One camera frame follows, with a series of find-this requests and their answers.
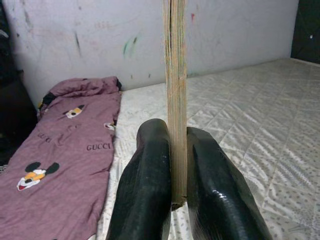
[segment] pink comforter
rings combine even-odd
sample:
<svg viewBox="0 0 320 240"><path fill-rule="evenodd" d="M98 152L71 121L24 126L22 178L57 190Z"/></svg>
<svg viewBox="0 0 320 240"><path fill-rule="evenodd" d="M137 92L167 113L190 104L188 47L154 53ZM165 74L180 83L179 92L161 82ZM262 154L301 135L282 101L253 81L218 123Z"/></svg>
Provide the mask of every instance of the pink comforter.
<svg viewBox="0 0 320 240"><path fill-rule="evenodd" d="M96 233L120 110L116 77L69 79L0 175L0 239L87 240Z"/></svg>

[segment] quilted mattress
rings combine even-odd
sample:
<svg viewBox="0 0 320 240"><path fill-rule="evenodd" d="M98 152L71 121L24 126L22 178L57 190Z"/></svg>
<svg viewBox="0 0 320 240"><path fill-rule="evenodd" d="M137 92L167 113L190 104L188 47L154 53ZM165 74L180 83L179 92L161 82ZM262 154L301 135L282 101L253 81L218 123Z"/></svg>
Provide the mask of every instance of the quilted mattress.
<svg viewBox="0 0 320 240"><path fill-rule="evenodd" d="M320 239L320 67L292 59L187 81L188 125L212 134L238 167L277 240ZM165 84L123 92L104 240L122 171L146 120L167 120ZM188 207L171 213L170 240L192 240Z"/></svg>

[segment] mattress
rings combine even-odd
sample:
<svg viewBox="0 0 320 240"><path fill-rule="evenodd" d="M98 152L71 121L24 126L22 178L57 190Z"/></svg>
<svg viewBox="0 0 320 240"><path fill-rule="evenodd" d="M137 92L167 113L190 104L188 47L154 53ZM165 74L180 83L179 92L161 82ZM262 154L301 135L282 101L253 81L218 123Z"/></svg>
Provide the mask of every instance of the mattress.
<svg viewBox="0 0 320 240"><path fill-rule="evenodd" d="M187 124L209 132L242 172L276 240L320 239L320 67L293 59L187 80ZM167 120L165 84L124 91L104 240L121 173L146 120ZM192 240L188 207L171 213L170 240Z"/></svg>

